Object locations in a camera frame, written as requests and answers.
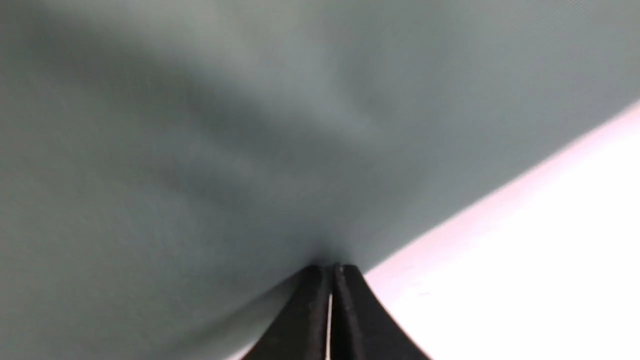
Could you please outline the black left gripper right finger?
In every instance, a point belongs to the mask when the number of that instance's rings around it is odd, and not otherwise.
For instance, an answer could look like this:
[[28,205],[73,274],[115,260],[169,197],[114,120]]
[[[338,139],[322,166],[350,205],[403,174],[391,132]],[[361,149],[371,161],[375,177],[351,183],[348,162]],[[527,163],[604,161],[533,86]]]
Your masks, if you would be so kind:
[[333,267],[332,360],[427,360],[352,264]]

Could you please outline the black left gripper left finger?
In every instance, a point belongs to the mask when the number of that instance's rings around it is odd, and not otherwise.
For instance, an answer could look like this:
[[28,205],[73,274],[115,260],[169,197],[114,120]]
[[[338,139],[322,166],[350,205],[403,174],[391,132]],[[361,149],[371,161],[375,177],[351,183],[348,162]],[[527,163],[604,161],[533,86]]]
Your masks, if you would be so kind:
[[324,360],[331,280],[322,266],[307,266],[286,305],[245,360]]

